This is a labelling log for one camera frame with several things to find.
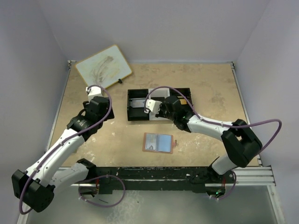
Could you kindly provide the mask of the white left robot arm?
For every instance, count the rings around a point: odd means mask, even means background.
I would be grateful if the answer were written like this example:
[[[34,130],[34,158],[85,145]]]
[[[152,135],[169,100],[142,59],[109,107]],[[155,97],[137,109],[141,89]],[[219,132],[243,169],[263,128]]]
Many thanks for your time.
[[[83,107],[40,159],[25,171],[18,169],[13,173],[13,191],[19,199],[20,214],[32,210],[41,212],[59,190],[77,182],[95,180],[96,165],[87,159],[80,159],[65,171],[58,172],[66,159],[102,128],[104,121],[114,118],[111,97],[95,96],[85,101]]]

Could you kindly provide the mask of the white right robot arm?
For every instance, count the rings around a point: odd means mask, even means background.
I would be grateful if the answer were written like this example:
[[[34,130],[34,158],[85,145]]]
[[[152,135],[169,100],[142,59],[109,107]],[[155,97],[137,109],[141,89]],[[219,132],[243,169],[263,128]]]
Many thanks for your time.
[[[219,182],[234,168],[246,167],[262,149],[261,141],[251,128],[241,128],[247,125],[242,119],[220,122],[200,117],[182,105],[176,96],[167,97],[162,102],[148,99],[146,108],[157,118],[171,120],[179,130],[200,133],[223,143],[226,155],[215,159],[208,170],[208,179],[212,182]]]

